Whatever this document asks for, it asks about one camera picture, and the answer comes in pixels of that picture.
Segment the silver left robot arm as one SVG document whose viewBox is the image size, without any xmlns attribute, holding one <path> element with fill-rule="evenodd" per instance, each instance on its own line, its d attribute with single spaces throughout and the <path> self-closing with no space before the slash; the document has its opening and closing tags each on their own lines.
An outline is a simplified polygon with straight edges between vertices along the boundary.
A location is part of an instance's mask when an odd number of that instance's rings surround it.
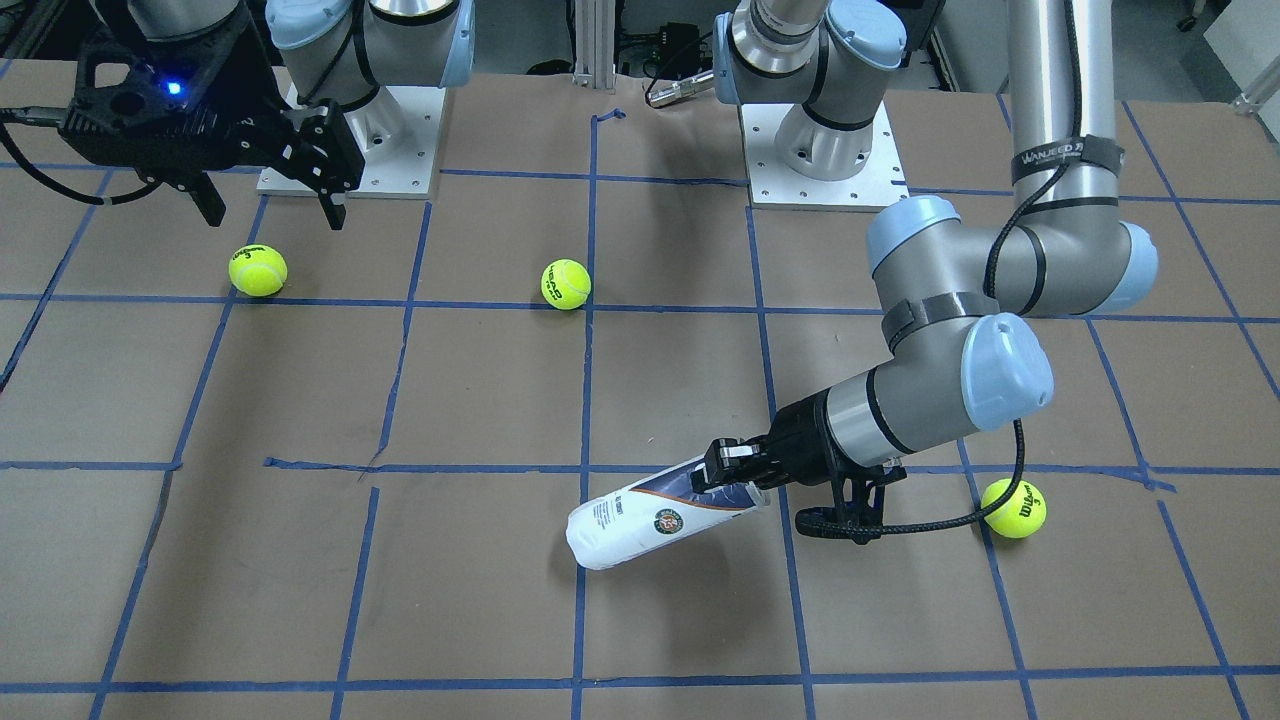
<svg viewBox="0 0 1280 720">
<path fill-rule="evenodd" d="M 897 460 L 1011 424 L 1014 480 L 1025 468 L 1021 419 L 1053 396 L 1033 316 L 1137 305 L 1158 273 L 1149 233 L 1119 215 L 1125 152 L 1116 140 L 1112 5 L 1010 1 L 1015 208 L 998 228 L 969 227 L 922 195 L 879 211 L 868 268 L 890 360 L 777 411 L 750 439 L 716 439 L 691 487 L 828 486 L 828 507 L 795 518 L 804 536 L 868 543 L 947 530 L 1014 510 L 1007 488 L 960 518 L 887 525 Z M 778 141 L 812 178 L 842 179 L 872 146 L 872 122 L 908 32 L 877 1 L 744 1 L 717 20 L 722 102 L 787 102 Z"/>
</svg>

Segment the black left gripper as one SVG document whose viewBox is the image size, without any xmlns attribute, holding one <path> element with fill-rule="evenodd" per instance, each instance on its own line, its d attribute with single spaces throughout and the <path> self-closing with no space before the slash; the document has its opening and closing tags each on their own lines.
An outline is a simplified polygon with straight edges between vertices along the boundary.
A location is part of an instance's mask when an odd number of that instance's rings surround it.
<svg viewBox="0 0 1280 720">
<path fill-rule="evenodd" d="M 759 489 L 799 483 L 827 486 L 832 503 L 795 512 L 795 530 L 824 541 L 867 544 L 901 536 L 883 523 L 887 486 L 906 471 L 888 464 L 865 465 L 849 457 L 829 419 L 829 391 L 781 409 L 764 437 L 713 439 L 703 457 L 703 489 L 749 483 Z"/>
</svg>

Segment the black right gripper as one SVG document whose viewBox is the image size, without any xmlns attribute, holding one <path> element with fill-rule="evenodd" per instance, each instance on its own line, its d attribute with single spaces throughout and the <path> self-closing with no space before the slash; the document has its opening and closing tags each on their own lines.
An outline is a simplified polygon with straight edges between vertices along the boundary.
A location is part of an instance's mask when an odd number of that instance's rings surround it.
<svg viewBox="0 0 1280 720">
<path fill-rule="evenodd" d="M 315 192 L 342 231 L 365 159 L 340 105 L 289 110 L 248 10 L 101 10 L 58 133 L 86 160 L 186 187 L 220 227 L 209 170 L 268 167 Z"/>
</svg>

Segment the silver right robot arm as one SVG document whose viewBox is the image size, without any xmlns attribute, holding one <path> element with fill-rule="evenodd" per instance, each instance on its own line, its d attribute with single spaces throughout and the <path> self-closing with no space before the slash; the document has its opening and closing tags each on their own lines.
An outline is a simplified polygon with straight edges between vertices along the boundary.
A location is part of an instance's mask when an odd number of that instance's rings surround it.
<svg viewBox="0 0 1280 720">
<path fill-rule="evenodd" d="M 465 85 L 471 1 L 96 1 L 55 117 L 83 159 L 187 193 L 210 225 L 211 173 L 265 167 L 314 193 L 334 231 L 364 182 L 390 88 Z"/>
</svg>

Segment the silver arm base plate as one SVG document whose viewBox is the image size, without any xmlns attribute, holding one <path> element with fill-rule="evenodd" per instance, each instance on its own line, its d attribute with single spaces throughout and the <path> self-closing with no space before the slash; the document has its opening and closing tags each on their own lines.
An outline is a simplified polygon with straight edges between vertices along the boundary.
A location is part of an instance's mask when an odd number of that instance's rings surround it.
<svg viewBox="0 0 1280 720">
<path fill-rule="evenodd" d="M 436 177 L 448 88 L 390 86 L 344 118 L 364 155 L 347 199 L 429 200 Z"/>
<path fill-rule="evenodd" d="M 818 126 L 797 104 L 739 109 L 755 209 L 877 213 L 909 196 L 887 106 L 860 129 Z"/>
</svg>

